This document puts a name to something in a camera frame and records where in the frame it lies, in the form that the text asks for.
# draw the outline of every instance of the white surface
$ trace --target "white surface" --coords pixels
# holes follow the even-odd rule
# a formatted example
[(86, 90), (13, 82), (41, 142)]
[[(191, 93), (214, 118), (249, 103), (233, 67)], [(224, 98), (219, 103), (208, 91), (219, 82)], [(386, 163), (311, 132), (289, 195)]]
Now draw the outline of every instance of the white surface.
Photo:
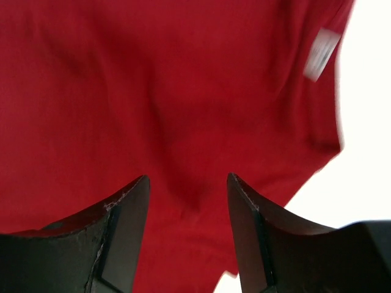
[[(287, 205), (334, 228), (391, 219), (391, 1), (356, 0), (339, 55), (344, 149)], [(214, 293), (240, 292), (225, 274)]]

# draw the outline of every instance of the red cloth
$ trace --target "red cloth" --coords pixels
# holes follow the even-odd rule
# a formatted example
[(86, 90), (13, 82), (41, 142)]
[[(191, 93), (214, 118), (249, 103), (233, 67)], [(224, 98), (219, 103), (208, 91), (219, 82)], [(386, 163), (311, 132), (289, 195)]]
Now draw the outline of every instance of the red cloth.
[(286, 204), (340, 151), (335, 56), (352, 0), (0, 1), (0, 231), (152, 181), (135, 293), (211, 292), (236, 259), (225, 182)]

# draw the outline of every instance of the red fabric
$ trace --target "red fabric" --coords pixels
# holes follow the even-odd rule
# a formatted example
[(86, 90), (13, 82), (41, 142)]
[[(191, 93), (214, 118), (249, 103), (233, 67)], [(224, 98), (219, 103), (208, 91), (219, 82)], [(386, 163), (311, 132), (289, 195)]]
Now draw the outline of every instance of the red fabric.
[(225, 182), (286, 204), (340, 151), (335, 56), (352, 0), (0, 1), (0, 231), (152, 181), (135, 293), (211, 292), (236, 260)]

